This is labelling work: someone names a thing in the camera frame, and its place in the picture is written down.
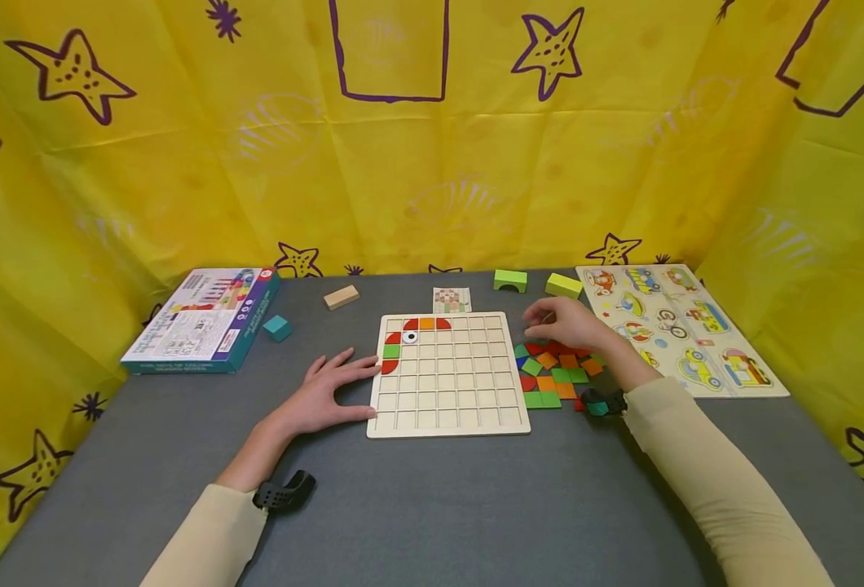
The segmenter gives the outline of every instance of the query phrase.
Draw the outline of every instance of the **orange wooden tile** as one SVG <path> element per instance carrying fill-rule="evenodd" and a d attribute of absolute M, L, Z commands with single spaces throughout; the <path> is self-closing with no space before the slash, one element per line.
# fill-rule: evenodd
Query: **orange wooden tile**
<path fill-rule="evenodd" d="M 536 362 L 543 365 L 543 369 L 553 369 L 553 367 L 559 364 L 559 360 L 556 360 L 556 357 L 553 357 L 548 352 L 536 357 Z"/>
<path fill-rule="evenodd" d="M 556 382 L 551 377 L 537 377 L 536 389 L 540 391 L 556 391 Z"/>
<path fill-rule="evenodd" d="M 575 399 L 575 386 L 572 383 L 557 382 L 556 393 L 560 399 Z"/>
<path fill-rule="evenodd" d="M 578 369 L 579 361 L 575 359 L 575 355 L 560 355 L 559 363 L 563 369 Z"/>
<path fill-rule="evenodd" d="M 598 364 L 595 359 L 588 359 L 585 363 L 582 363 L 582 369 L 585 369 L 589 377 L 594 377 L 602 372 L 602 365 Z"/>

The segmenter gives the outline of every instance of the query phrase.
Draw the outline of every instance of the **wrist-worn device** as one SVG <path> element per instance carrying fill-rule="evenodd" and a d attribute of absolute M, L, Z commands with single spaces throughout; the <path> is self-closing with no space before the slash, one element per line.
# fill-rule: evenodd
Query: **wrist-worn device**
<path fill-rule="evenodd" d="M 270 512 L 285 512 L 302 507 L 315 490 L 315 484 L 315 477 L 307 470 L 296 470 L 284 487 L 279 487 L 272 481 L 262 483 L 253 495 L 253 505 Z"/>

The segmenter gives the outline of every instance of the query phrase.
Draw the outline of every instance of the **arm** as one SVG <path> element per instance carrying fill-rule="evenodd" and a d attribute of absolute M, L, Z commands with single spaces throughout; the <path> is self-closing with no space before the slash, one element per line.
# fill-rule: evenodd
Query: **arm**
<path fill-rule="evenodd" d="M 556 321 L 540 324 L 555 311 Z M 528 336 L 603 354 L 628 401 L 624 421 L 708 540 L 730 587 L 833 586 L 774 490 L 676 379 L 574 299 L 540 299 Z"/>
<path fill-rule="evenodd" d="M 142 581 L 142 587 L 229 587 L 253 557 L 266 524 L 253 505 L 255 490 L 272 474 L 292 439 L 308 432 L 372 418 L 369 406 L 338 406 L 334 391 L 377 375 L 377 357 L 347 364 L 348 348 L 331 360 L 320 357 L 304 383 L 275 412 L 257 424 L 242 449 L 187 514 Z"/>

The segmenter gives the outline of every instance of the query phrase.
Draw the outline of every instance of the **vehicle puzzle board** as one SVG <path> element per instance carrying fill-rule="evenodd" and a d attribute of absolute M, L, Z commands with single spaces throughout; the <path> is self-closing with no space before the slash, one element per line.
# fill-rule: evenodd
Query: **vehicle puzzle board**
<path fill-rule="evenodd" d="M 528 434 L 503 311 L 383 316 L 371 439 Z"/>
<path fill-rule="evenodd" d="M 695 397 L 789 395 L 686 265 L 576 267 L 595 316 Z"/>

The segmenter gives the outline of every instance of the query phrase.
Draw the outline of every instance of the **left hand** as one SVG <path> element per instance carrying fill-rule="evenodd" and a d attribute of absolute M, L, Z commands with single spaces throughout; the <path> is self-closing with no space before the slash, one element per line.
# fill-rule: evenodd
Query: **left hand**
<path fill-rule="evenodd" d="M 271 414 L 281 421 L 292 435 L 317 432 L 344 421 L 369 420 L 377 415 L 370 406 L 339 406 L 334 391 L 341 385 L 374 377 L 381 366 L 377 355 L 347 363 L 354 354 L 353 347 L 331 360 L 324 355 L 308 367 L 302 387 L 298 388 L 282 406 Z"/>

